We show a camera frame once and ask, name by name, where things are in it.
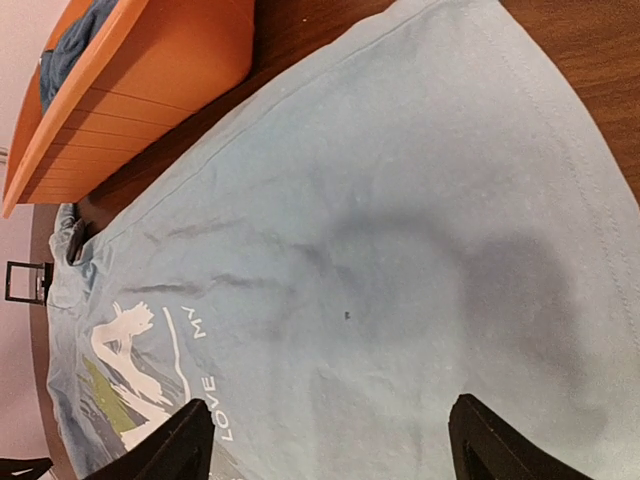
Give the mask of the light blue printed t-shirt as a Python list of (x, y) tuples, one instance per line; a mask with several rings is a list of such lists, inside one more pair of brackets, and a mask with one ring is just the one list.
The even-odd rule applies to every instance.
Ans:
[(213, 479), (450, 479), (469, 392), (595, 479), (639, 475), (639, 211), (496, 1), (398, 1), (50, 246), (48, 389), (78, 476), (188, 401)]

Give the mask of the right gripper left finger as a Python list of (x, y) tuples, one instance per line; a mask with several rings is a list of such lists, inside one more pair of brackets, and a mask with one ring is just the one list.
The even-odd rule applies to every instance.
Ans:
[(215, 425), (201, 399), (193, 399), (126, 455), (89, 480), (205, 480), (209, 478)]

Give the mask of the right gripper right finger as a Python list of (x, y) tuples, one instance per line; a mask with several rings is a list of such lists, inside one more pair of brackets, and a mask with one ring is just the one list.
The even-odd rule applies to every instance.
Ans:
[(590, 479), (538, 448), (471, 394), (456, 400), (448, 429), (457, 479)]

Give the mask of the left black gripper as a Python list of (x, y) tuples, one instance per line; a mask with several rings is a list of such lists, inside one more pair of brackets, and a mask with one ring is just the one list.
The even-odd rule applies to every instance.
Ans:
[(52, 467), (50, 458), (0, 459), (1, 480), (38, 480)]

